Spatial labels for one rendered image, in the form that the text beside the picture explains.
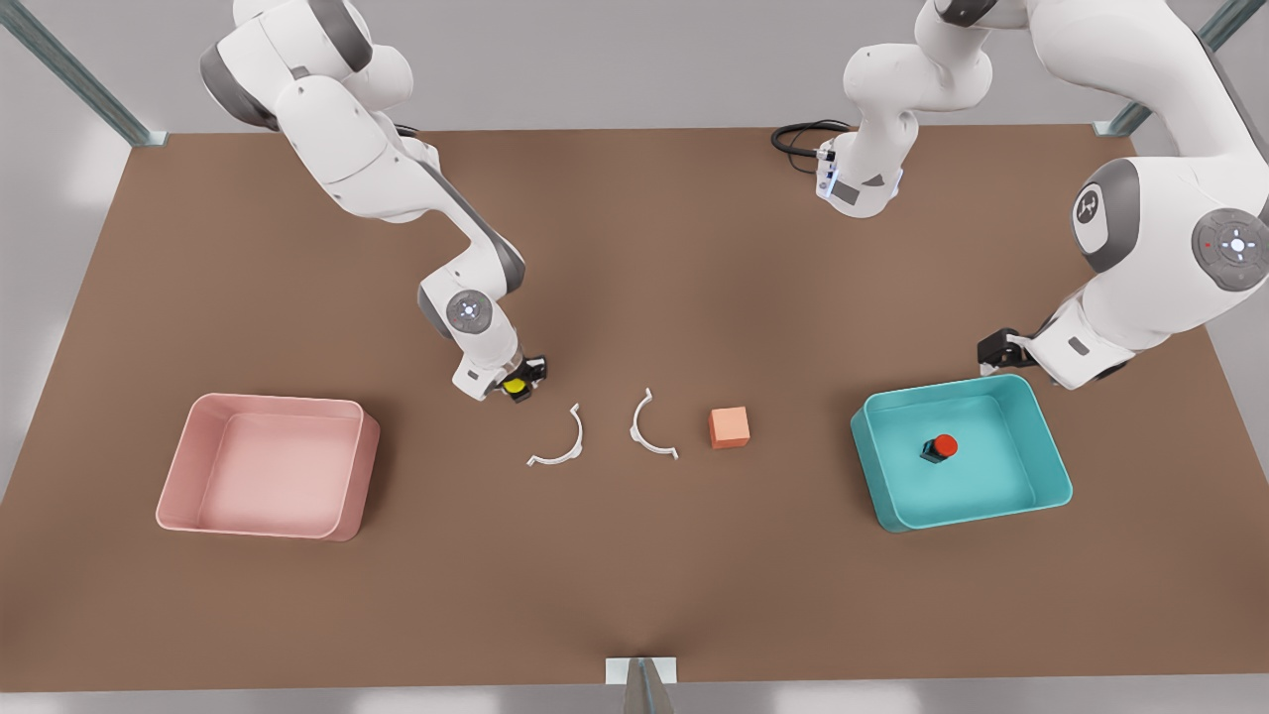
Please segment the blue storage box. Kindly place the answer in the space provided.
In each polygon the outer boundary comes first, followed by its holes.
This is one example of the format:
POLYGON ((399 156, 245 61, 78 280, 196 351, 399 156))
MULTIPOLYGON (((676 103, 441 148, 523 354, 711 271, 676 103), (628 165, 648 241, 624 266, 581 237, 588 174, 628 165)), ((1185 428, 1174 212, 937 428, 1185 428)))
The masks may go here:
POLYGON ((871 394, 851 434, 876 519, 906 533, 1057 509, 1074 498, 1060 448, 1028 380, 989 375, 871 394), (956 457, 931 464, 923 444, 939 434, 956 457))

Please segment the pink storage box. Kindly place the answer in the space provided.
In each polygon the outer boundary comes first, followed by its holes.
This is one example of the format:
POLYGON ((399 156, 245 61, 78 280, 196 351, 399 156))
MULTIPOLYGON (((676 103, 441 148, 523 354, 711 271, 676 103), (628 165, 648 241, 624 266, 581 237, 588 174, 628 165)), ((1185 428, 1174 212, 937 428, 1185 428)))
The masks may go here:
POLYGON ((169 531, 348 542, 381 426, 353 401, 202 394, 156 506, 169 531))

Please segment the white curved clip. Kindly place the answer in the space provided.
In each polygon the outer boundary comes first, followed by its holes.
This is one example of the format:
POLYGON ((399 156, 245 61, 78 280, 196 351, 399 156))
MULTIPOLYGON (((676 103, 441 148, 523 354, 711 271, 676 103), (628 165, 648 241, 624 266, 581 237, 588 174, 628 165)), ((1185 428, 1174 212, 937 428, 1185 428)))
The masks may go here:
POLYGON ((640 412, 642 412, 643 407, 647 407, 652 401, 652 391, 650 388, 643 389, 643 398, 640 401, 637 407, 634 407, 634 415, 632 416, 632 424, 629 426, 629 436, 634 440, 634 443, 638 443, 640 446, 643 446, 643 450, 657 453, 657 455, 671 457, 674 460, 679 460, 679 451, 676 448, 656 446, 656 444, 648 443, 647 438, 643 438, 643 434, 640 432, 640 412))
POLYGON ((525 465, 529 465, 529 467, 538 465, 538 464, 542 464, 542 465, 558 465, 558 464, 563 464, 563 462, 574 460, 574 458, 581 455, 581 451, 582 451, 582 448, 584 448, 584 432, 585 432, 585 429, 584 429, 584 425, 582 425, 582 419, 580 416, 580 405, 575 403, 571 407, 571 410, 570 410, 569 413, 574 417, 575 424, 577 426, 577 434, 576 434, 576 438, 575 438, 575 441, 574 441, 572 446, 570 446, 570 450, 562 453, 562 455, 560 455, 560 457, 549 457, 548 458, 548 457, 530 455, 530 458, 527 459, 525 465))

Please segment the silver frame post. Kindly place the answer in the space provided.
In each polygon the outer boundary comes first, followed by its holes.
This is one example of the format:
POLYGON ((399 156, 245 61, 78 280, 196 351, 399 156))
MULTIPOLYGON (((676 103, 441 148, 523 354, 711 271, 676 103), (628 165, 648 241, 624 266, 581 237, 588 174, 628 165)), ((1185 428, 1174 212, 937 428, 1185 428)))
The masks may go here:
POLYGON ((623 714, 675 714, 666 684, 678 682, 674 656, 607 658, 607 685, 621 685, 623 714))
POLYGON ((46 68, 132 148, 162 148, 168 145, 168 132, 150 131, 20 0, 0 0, 0 27, 36 56, 36 60, 41 60, 46 68))
MULTIPOLYGON (((1269 3, 1269 0, 1220 0, 1220 6, 1194 32, 1212 53, 1227 44, 1269 3)), ((1110 119, 1093 123, 1099 137, 1129 137, 1152 117, 1152 110, 1140 101, 1127 103, 1110 119)))

